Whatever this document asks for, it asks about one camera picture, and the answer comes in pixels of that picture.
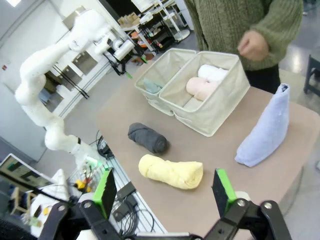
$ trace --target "wall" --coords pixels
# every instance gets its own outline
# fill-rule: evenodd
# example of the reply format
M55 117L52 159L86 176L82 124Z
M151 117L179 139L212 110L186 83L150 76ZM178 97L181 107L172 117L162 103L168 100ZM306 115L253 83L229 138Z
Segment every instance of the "wall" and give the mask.
M13 92L1 83L0 116L1 139L13 145L31 159L38 161L47 149L44 142L45 130L31 121L16 101ZM1 152L0 156L3 157L9 153Z
M102 16L105 17L107 22L113 26L118 32L122 33L123 36L126 34L122 31L121 27L114 20L109 12L103 7L103 5L98 0L51 0L54 5L57 6L60 13L67 17L70 15L76 8L84 6L85 9L94 9Z
M52 0L54 5L49 0L37 0L35 9L28 7L31 2L34 0L19 3L19 9L27 9L22 14L23 21L15 25L11 35L7 35L3 45L0 44L0 66L7 66L5 71L0 68L0 136L30 158L39 160L46 149L45 131L28 118L14 98L14 91L21 82L21 64L34 52L61 39L68 32L62 23L63 18L81 5L86 9L95 9L109 24L119 31L121 29L98 0ZM11 10L11 6L10 9L3 6L0 15Z
M13 7L6 0L0 1L0 46L6 37L23 21L24 16L28 14L28 10L37 2L40 2L40 0L23 0Z
M0 80L15 91L20 84L21 64L34 52L56 43L67 27L48 1L44 1L12 33L0 48Z

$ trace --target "fabric storage bin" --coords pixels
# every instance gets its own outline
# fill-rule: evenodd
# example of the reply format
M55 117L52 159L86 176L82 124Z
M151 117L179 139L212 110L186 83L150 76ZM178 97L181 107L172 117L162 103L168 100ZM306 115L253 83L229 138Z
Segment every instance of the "fabric storage bin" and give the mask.
M148 103L159 111L173 116L172 110L159 99L159 92L148 92L144 85L144 79L148 79L162 88L179 72L179 70L195 55L196 51L172 48L164 53L158 60L156 60L145 73L135 82L135 87L148 100Z
M189 79L198 76L199 68L212 65L228 70L216 90L204 101L186 90ZM199 52L160 91L159 99L173 111L175 117L199 132L211 137L236 108L250 85L237 55L220 52Z

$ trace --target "yellow rolled towel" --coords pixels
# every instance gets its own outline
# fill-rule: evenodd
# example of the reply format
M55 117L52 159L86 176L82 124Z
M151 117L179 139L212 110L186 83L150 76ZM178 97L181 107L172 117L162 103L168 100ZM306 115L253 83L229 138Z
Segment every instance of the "yellow rolled towel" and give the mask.
M201 162L171 162L149 154L140 159L138 167L144 177L180 189L195 189L204 174L204 167Z

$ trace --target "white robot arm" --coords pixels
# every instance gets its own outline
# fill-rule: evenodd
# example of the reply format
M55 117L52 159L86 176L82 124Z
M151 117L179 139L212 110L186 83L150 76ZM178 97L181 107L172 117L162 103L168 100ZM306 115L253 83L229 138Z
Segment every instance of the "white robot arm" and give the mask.
M69 50L81 53L93 42L99 42L95 51L102 54L111 47L108 43L117 43L115 53L123 57L127 55L134 48L133 43L127 40L123 44L122 39L117 40L111 33L111 29L99 13L87 10L75 19L69 37L35 52L20 68L21 84L15 92L16 100L36 125L45 127L45 145L50 150L64 150L74 155L78 169L92 159L99 161L101 156L78 137L65 135L63 119L51 113L38 95L46 83L45 73Z

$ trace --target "table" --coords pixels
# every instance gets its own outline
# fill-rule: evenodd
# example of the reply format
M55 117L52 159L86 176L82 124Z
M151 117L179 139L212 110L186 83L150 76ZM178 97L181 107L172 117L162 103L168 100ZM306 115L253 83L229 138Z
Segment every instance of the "table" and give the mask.
M147 67L143 65L136 77ZM97 115L97 124L128 177L166 230L204 236L219 218L211 189L215 168L226 169L234 190L247 192L254 203L279 202L313 149L320 131L320 117L290 103L289 128L279 148L253 168L235 161L238 146L257 123L271 96L251 87L215 135L205 137L150 106L135 89L134 82L129 81L104 104ZM139 160L149 152L128 138L129 126L135 122L153 128L168 139L170 149L161 156L163 159L203 163L204 175L198 188L180 190L139 173Z

